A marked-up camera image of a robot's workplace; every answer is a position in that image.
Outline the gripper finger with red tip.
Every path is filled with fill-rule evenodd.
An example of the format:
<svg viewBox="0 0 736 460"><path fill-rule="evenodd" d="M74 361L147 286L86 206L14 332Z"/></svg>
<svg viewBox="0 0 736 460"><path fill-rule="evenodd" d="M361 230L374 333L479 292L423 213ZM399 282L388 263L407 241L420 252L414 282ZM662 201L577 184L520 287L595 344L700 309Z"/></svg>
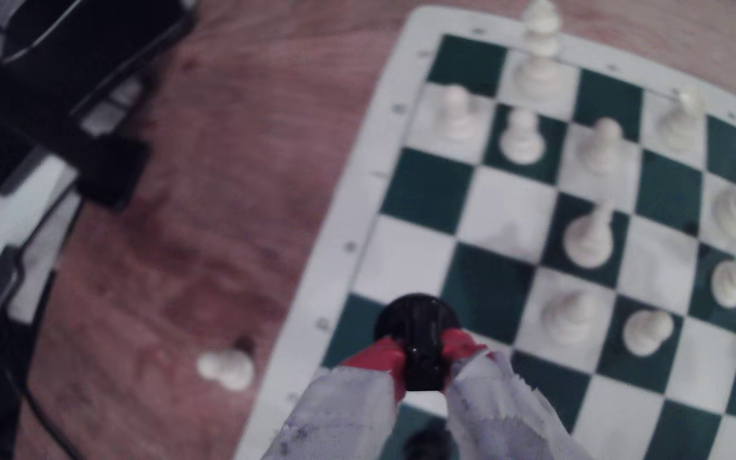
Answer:
<svg viewBox="0 0 736 460"><path fill-rule="evenodd" d="M591 459L506 352L457 328L442 342L447 423L461 459Z"/></svg>
<svg viewBox="0 0 736 460"><path fill-rule="evenodd" d="M378 459L405 397L405 353L375 341L302 393L263 459Z"/></svg>

